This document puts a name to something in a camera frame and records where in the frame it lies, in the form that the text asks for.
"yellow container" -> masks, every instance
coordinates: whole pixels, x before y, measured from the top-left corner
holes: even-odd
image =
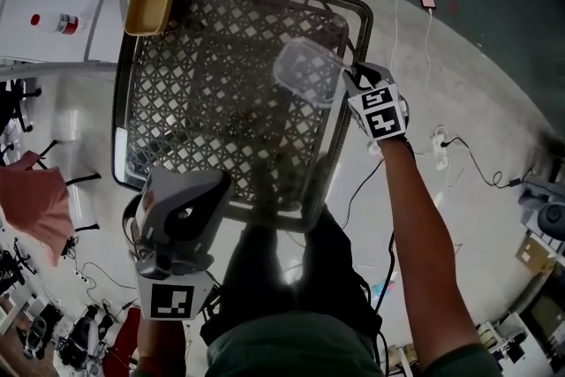
[[[169,23],[173,0],[130,0],[125,32],[132,36],[162,34]]]

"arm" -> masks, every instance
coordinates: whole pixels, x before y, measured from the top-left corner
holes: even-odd
[[[152,377],[184,376],[185,331],[177,320],[145,320],[138,330],[139,364],[137,371]]]
[[[379,145],[387,168],[408,320],[425,369],[435,359],[479,339],[457,288],[451,237],[410,151],[395,139]]]

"green shirt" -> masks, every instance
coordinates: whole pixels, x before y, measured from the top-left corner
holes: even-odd
[[[251,320],[216,339],[207,351],[207,377],[381,377],[368,338],[340,320],[291,312]],[[500,377],[481,345],[463,347],[428,367],[430,377]]]

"person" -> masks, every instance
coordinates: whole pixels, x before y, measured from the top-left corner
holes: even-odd
[[[448,229],[411,151],[399,139],[385,139],[380,148],[420,370],[431,377],[501,376],[457,287]],[[220,312],[200,331],[208,345],[207,377],[382,376],[374,355],[380,318],[353,270],[350,241],[326,208],[305,242],[303,276],[289,286],[281,281],[276,231],[245,227]],[[185,374],[180,323],[143,320],[138,342],[137,375]]]

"pink cloth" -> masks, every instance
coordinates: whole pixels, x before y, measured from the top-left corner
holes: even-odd
[[[56,267],[74,234],[69,193],[59,168],[31,170],[40,159],[26,151],[19,161],[0,167],[0,206],[11,226],[45,245],[47,258]]]

